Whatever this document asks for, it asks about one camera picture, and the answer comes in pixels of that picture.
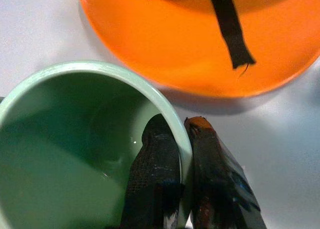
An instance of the orange bowl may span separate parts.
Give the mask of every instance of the orange bowl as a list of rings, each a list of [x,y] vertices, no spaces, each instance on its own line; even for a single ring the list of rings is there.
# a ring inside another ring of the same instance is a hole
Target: orange bowl
[[[247,97],[320,55],[320,0],[233,0],[256,64],[233,69],[210,0],[80,0],[104,44],[143,77],[179,91]]]

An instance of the mint green cup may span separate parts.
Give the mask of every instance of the mint green cup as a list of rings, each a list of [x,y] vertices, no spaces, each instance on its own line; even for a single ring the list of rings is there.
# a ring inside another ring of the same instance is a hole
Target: mint green cup
[[[0,228],[119,225],[131,163],[158,113],[178,144],[188,192],[188,135],[168,100],[140,76],[75,61],[24,80],[0,103]],[[188,212],[184,199],[180,226]]]

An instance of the white table surface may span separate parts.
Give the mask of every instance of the white table surface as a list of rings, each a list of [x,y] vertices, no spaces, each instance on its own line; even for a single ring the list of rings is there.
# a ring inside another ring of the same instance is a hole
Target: white table surface
[[[0,0],[0,42],[3,97],[52,64],[100,60],[122,65],[91,29],[79,0]],[[161,91],[182,120],[202,115],[212,123],[245,166],[269,229],[320,228],[319,59],[287,86],[249,99]]]

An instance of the black tape strip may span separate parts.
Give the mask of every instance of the black tape strip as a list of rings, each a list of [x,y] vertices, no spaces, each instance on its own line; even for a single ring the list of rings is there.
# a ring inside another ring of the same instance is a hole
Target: black tape strip
[[[211,2],[219,22],[221,34],[229,50],[233,69],[244,64],[255,64],[255,59],[253,59],[245,45],[233,1],[211,0]]]

